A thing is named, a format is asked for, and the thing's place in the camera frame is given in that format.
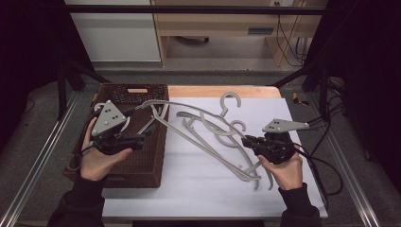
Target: sleeve cuff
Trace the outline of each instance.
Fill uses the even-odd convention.
[[[311,216],[315,213],[315,207],[310,203],[307,195],[307,184],[291,190],[278,189],[287,206],[287,212],[298,216]]]
[[[76,207],[92,207],[103,202],[101,192],[106,178],[94,182],[77,175],[73,189],[66,194],[66,202]]]

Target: person's left hand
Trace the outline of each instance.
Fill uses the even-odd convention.
[[[93,118],[83,140],[82,150],[87,148],[91,140],[91,131],[97,118]],[[112,170],[113,166],[125,160],[133,150],[126,148],[114,155],[106,155],[96,148],[89,148],[85,151],[80,163],[80,176],[91,181],[102,180]]]

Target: white tabletop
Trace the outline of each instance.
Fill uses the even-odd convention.
[[[237,108],[235,99],[228,98],[229,109],[225,118],[231,122],[241,120],[247,130],[244,134],[263,136],[262,129],[273,118],[292,120],[287,103],[282,98],[241,98]],[[194,105],[214,114],[220,114],[217,97],[171,97],[170,101]],[[177,111],[190,110],[181,106],[170,106],[169,123],[190,134],[183,126],[183,118]],[[248,167],[238,150],[223,146],[201,122],[194,129],[208,141],[223,157],[235,165]],[[296,131],[290,132],[291,139],[300,143]],[[254,163],[257,158],[246,148]],[[318,207],[321,217],[327,213],[308,165],[304,165],[304,182],[313,205]],[[160,188],[104,189],[106,198],[103,217],[131,219],[262,219],[281,217],[286,209],[282,197],[274,188],[268,190],[269,181],[263,167],[257,172],[262,176],[260,186],[254,190],[254,182],[237,178],[220,161],[195,147],[172,130],[167,130],[165,163]]]

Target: basket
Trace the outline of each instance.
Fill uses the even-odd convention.
[[[167,86],[163,84],[102,84],[94,104],[110,100],[119,110],[141,105],[150,99],[168,100]],[[123,134],[136,134],[148,123],[152,116],[151,108],[139,109],[131,116],[131,122]],[[153,122],[156,130],[145,138],[142,149],[135,150],[126,160],[116,164],[109,173],[105,188],[156,188],[162,180],[165,157],[166,127],[157,120]],[[77,143],[73,152],[77,152]],[[76,172],[65,168],[63,175],[71,181]]]

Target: black sleeve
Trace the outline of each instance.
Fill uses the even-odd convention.
[[[73,189],[62,196],[47,226],[101,226],[104,206],[101,192],[105,181],[93,182],[77,176]]]
[[[307,195],[307,184],[292,190],[278,189],[283,197],[287,210],[281,216],[281,227],[321,227],[318,208],[310,203]]]

